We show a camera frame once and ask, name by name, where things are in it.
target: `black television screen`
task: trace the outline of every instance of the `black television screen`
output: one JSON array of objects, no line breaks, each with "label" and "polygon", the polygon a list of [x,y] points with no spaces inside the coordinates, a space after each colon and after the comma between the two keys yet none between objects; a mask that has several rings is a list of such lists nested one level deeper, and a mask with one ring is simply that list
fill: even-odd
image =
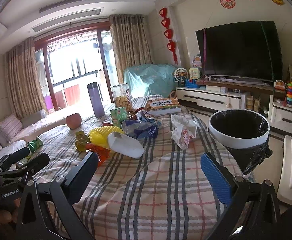
[{"label": "black television screen", "polygon": [[196,31],[205,75],[282,80],[281,49],[272,21],[240,22]]}]

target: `wooden door frame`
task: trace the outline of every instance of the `wooden door frame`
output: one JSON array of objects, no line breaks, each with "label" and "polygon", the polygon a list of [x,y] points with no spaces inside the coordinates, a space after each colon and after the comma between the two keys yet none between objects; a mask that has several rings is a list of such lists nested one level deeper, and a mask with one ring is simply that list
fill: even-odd
[{"label": "wooden door frame", "polygon": [[101,58],[102,58],[102,65],[103,65],[103,70],[105,73],[105,79],[106,79],[106,84],[108,88],[108,92],[110,95],[110,100],[113,103],[113,97],[110,89],[110,79],[108,76],[108,70],[107,70],[107,65],[106,65],[106,60],[105,60],[105,54],[103,50],[103,44],[102,44],[102,36],[101,36],[101,31],[108,31],[110,30],[110,22],[109,21],[104,21],[104,22],[97,22],[97,23],[91,23],[91,24],[85,24],[81,26],[75,26],[71,27],[50,35],[47,35],[46,37],[43,37],[37,41],[35,41],[35,51],[42,49],[43,54],[44,54],[44,66],[45,66],[45,73],[46,73],[46,79],[47,79],[47,84],[48,84],[48,89],[49,93],[52,99],[52,103],[54,106],[55,111],[58,111],[58,105],[57,105],[57,100],[54,94],[54,88],[52,81],[50,79],[50,72],[49,72],[49,66],[48,66],[48,52],[47,52],[47,45],[49,43],[59,41],[65,38],[69,38],[72,36],[76,36],[88,31],[97,31],[97,38],[98,38],[98,43],[99,43],[99,48],[101,52]]}]

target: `beige curtain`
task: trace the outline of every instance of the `beige curtain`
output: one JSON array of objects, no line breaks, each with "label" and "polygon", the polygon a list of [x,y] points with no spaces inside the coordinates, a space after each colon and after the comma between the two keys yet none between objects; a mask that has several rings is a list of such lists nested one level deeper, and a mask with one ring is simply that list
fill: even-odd
[{"label": "beige curtain", "polygon": [[147,26],[142,15],[111,15],[110,32],[118,81],[123,83],[126,68],[152,63]]},{"label": "beige curtain", "polygon": [[46,104],[36,71],[34,39],[28,38],[6,53],[6,85],[13,113],[27,117]]}]

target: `white plastic bottle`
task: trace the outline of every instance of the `white plastic bottle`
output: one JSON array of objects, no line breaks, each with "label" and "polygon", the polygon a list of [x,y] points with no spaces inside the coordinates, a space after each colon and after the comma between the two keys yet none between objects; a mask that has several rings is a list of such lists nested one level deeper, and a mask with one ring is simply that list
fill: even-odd
[{"label": "white plastic bottle", "polygon": [[135,159],[139,159],[145,151],[139,141],[118,132],[108,135],[108,144],[113,151]]}]

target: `air conditioning vent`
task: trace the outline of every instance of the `air conditioning vent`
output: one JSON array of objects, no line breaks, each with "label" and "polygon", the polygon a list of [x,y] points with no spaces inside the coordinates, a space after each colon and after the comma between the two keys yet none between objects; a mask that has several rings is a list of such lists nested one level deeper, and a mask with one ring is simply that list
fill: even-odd
[{"label": "air conditioning vent", "polygon": [[51,5],[47,5],[45,7],[40,8],[39,13],[42,13],[42,12],[47,11],[49,9],[53,9],[57,6],[65,5],[65,4],[72,3],[72,2],[79,2],[79,1],[85,1],[85,0],[64,0],[61,2],[53,3]]},{"label": "air conditioning vent", "polygon": [[88,17],[88,16],[94,16],[94,15],[99,15],[101,14],[102,8],[99,9],[94,9],[94,10],[90,10],[90,11],[85,11],[85,12],[79,12],[79,13],[74,13],[74,14],[69,14],[60,18],[56,18],[54,20],[45,22],[41,25],[38,25],[36,27],[33,28],[33,31],[35,33],[44,30],[46,28],[49,28],[53,25],[59,24],[59,23],[63,23],[63,22],[68,22],[74,19],[78,19],[78,18],[83,18],[83,17]]}]

